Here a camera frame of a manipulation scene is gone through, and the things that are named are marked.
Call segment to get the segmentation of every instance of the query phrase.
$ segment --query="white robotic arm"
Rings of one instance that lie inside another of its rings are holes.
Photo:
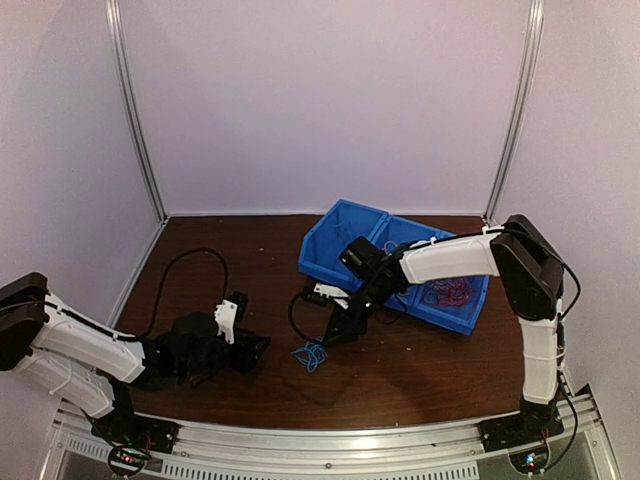
[[[416,239],[390,254],[359,237],[340,260],[363,283],[351,295],[324,286],[316,286],[311,293],[339,297],[325,331],[325,347],[364,335],[368,318],[411,285],[472,275],[500,277],[522,329],[525,381],[518,416],[481,425],[485,449],[540,439],[547,430],[552,435],[562,431],[555,419],[558,372],[564,358],[562,320],[577,299],[562,312],[563,274],[569,271],[576,283],[577,278],[526,217],[512,216],[504,225],[486,227],[474,235]]]
[[[234,292],[213,314],[191,313],[148,339],[82,316],[32,273],[0,289],[0,371],[20,373],[74,403],[108,441],[124,443],[142,431],[170,451],[166,438],[175,437],[175,424],[135,415],[125,385],[153,391],[195,386],[227,366],[251,370],[270,339],[237,327],[246,303]]]
[[[402,255],[400,267],[411,284],[472,275],[499,277],[500,270],[491,251],[491,243],[503,230],[502,226],[485,228],[476,236],[424,244],[424,248],[412,249]],[[525,366],[522,394],[525,400],[543,405],[556,395],[558,359],[562,356],[556,333],[561,315],[560,298],[556,305],[552,318],[527,320],[519,317]]]

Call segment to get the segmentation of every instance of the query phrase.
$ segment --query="white backdrop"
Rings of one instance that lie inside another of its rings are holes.
[[[625,478],[634,479],[640,4],[547,2],[545,13],[538,71],[496,220],[530,216],[582,280],[582,300],[567,319],[569,366],[577,387],[591,383]]]
[[[30,271],[106,322],[156,231],[104,2],[0,2],[0,286]],[[36,478],[57,401],[0,372],[0,478]]]
[[[170,214],[484,211],[521,0],[122,2]]]

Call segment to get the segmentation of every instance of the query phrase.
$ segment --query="blue plastic bin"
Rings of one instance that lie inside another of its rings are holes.
[[[402,243],[415,243],[419,240],[429,240],[431,237],[439,238],[439,234],[440,230],[436,228],[389,215],[378,232],[373,236],[371,243],[378,248],[384,249],[387,253],[391,253],[395,247]],[[415,302],[415,295],[419,288],[420,287],[416,285],[409,288],[406,294],[394,295],[385,305],[401,312],[410,312],[411,305]]]
[[[389,252],[401,243],[455,236],[382,210],[340,200],[304,237],[298,261],[300,272],[348,291],[357,290],[362,282],[340,262],[340,254],[361,235]],[[462,307],[427,305],[423,301],[426,285],[416,285],[406,295],[399,295],[402,303],[391,297],[386,306],[400,312],[408,309],[414,317],[470,335],[484,306],[489,277],[469,277],[469,281],[473,299]]]
[[[455,235],[449,232],[440,232],[439,238],[450,237],[455,237]],[[467,278],[471,283],[473,298],[466,305],[462,307],[427,305],[424,302],[424,297],[429,287],[421,285],[414,296],[409,313],[448,330],[471,335],[487,298],[489,277],[474,276]]]
[[[347,200],[339,200],[302,242],[298,269],[302,273],[353,291],[355,276],[340,261],[340,254],[359,236],[372,240],[389,214]]]

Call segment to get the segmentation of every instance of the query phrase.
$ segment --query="metal frame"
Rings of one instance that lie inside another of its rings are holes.
[[[516,98],[513,104],[513,110],[511,111],[511,119],[509,121],[509,128],[507,129],[507,136],[502,148],[500,164],[493,183],[493,188],[491,189],[487,209],[483,215],[485,222],[488,224],[495,223],[495,219],[493,217],[496,213],[496,208],[502,195],[502,191],[504,190],[504,184],[507,179],[509,167],[511,166],[518,137],[520,136],[525,108],[529,94],[531,93],[533,77],[535,76],[536,65],[538,63],[543,23],[544,0],[531,0]]]
[[[601,480],[620,478],[602,419],[590,394],[573,399],[579,432],[585,432]],[[559,413],[563,435],[573,431],[566,402]],[[227,427],[177,421],[181,428],[172,455],[155,454],[148,471],[161,478],[270,478],[305,480],[341,478],[440,478],[438,472],[464,469],[473,474],[478,461],[505,455],[485,453],[477,424],[483,419],[433,425],[366,430],[277,430]],[[90,425],[74,405],[62,402],[42,480],[57,478],[65,451],[104,461],[109,447],[91,436]],[[465,478],[477,478],[469,475]]]
[[[167,214],[162,203],[160,190],[156,182],[151,160],[149,159],[149,151],[142,133],[142,125],[140,123],[140,115],[136,105],[135,96],[133,94],[133,84],[131,81],[131,72],[129,70],[129,62],[127,60],[127,50],[124,43],[124,32],[122,30],[122,21],[120,19],[120,2],[119,0],[106,0],[107,21],[109,24],[109,32],[111,34],[111,42],[113,47],[113,55],[116,61],[116,71],[120,80],[120,91],[124,101],[124,108],[133,140],[133,146],[136,150],[138,163],[142,172],[153,212],[158,223],[162,223],[167,219]]]
[[[156,247],[156,244],[158,243],[158,240],[160,240],[160,237],[162,236],[162,232],[164,232],[164,229],[165,229],[165,227],[167,226],[168,223],[169,223],[168,220],[163,220],[161,223],[158,224],[158,226],[156,228],[156,231],[153,234],[153,237],[151,238],[151,241],[149,242],[149,245],[147,245],[147,248],[144,251],[144,254],[143,254],[142,258],[136,264],[136,267],[135,267],[133,273],[129,277],[129,280],[127,281],[127,284],[125,285],[124,289],[122,290],[122,293],[118,297],[118,300],[117,300],[115,306],[113,307],[113,310],[111,311],[111,315],[109,316],[109,320],[106,323],[107,327],[113,328],[116,325],[116,323],[118,322],[118,320],[120,319],[120,315],[122,315],[122,310],[124,310],[124,306],[127,304],[127,301],[129,300],[129,297],[131,296],[131,292],[133,291],[133,287],[135,287],[136,282],[138,281],[138,277],[142,273],[142,270],[144,269],[145,265],[147,264],[147,261],[149,260],[149,257],[151,256],[151,253],[153,252],[154,248]]]

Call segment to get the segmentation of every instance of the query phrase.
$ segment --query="vertical metal post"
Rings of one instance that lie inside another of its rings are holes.
[[[142,125],[138,114],[135,96],[133,94],[133,84],[131,82],[131,72],[129,71],[129,62],[127,61],[127,50],[124,43],[124,33],[122,30],[122,22],[120,20],[120,3],[119,0],[106,0],[107,21],[109,24],[109,32],[111,33],[111,43],[113,54],[116,61],[116,71],[120,80],[120,91],[124,101],[124,108],[133,139],[133,146],[136,150],[138,163],[142,172],[147,193],[153,206],[153,211],[158,220],[162,223],[167,219],[167,214],[162,204],[160,190],[153,174],[151,161],[149,160],[149,152],[147,144],[142,133]]]
[[[542,38],[543,20],[544,0],[531,0],[524,51],[522,53],[522,64],[520,66],[520,78],[518,79],[518,87],[516,90],[513,110],[511,112],[511,120],[509,122],[507,136],[502,148],[500,165],[498,166],[496,179],[493,183],[491,195],[489,196],[489,203],[487,204],[487,209],[484,213],[484,220],[486,223],[494,222],[493,216],[495,215],[498,201],[500,200],[500,196],[504,189],[511,161],[513,160],[518,136],[520,135],[520,129],[522,127],[522,121],[524,119],[527,99],[529,98],[531,85],[533,84],[536,64],[538,63],[538,52],[540,50],[540,42]]]

